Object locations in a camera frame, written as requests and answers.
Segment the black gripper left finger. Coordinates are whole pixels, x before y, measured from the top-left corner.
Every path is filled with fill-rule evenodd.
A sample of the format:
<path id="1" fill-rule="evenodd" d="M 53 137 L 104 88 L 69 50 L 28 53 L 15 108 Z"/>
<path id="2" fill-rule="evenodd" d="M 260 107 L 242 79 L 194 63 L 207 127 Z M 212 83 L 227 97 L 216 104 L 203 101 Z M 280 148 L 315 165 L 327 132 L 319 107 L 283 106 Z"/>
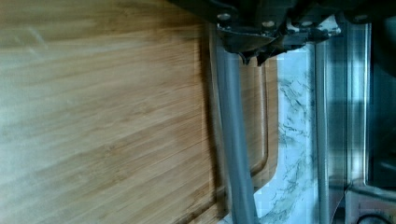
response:
<path id="1" fill-rule="evenodd" d="M 225 50 L 239 55 L 244 65 L 252 58 L 257 59 L 257 65 L 262 65 L 276 55 L 272 45 L 277 38 L 273 22 L 263 22 L 260 28 L 218 23 L 217 34 Z"/>

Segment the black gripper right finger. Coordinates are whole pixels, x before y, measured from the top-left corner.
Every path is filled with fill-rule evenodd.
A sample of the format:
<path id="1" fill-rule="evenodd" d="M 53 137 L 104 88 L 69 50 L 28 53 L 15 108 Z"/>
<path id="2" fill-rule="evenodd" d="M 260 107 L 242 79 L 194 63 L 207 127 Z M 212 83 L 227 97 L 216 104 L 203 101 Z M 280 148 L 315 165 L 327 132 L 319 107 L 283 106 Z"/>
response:
<path id="1" fill-rule="evenodd" d="M 312 28 L 303 32 L 280 36 L 270 44 L 260 49 L 259 54 L 257 55 L 257 65 L 261 66 L 266 60 L 275 57 L 276 55 L 300 49 L 306 44 L 317 44 L 340 34 L 340 28 L 331 30 Z"/>

